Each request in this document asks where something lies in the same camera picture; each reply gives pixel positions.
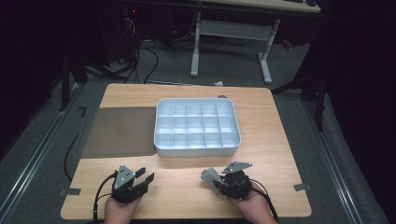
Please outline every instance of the hand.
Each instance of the hand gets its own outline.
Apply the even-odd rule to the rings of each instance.
[[[254,189],[264,192],[256,183],[251,183]],[[241,211],[247,221],[254,224],[277,223],[270,211],[270,207],[258,192],[251,191],[245,200],[227,197],[228,201]]]
[[[109,197],[105,205],[105,223],[129,224],[132,220],[134,210],[136,209],[140,200],[142,200],[142,197],[139,197],[128,204],[118,203],[112,197]]]

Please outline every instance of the desk leg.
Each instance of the desk leg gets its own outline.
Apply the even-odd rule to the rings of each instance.
[[[197,12],[197,22],[195,27],[195,46],[194,46],[194,52],[192,53],[192,63],[191,63],[192,77],[198,77],[200,33],[201,33],[201,12]]]
[[[274,26],[271,29],[270,36],[269,36],[267,44],[265,46],[264,53],[259,54],[260,65],[262,66],[262,75],[264,76],[264,82],[266,84],[272,83],[271,74],[268,69],[267,57],[268,57],[268,53],[270,52],[271,46],[274,42],[274,38],[275,38],[277,27],[279,26],[279,23],[280,23],[280,20],[276,20],[274,22]]]

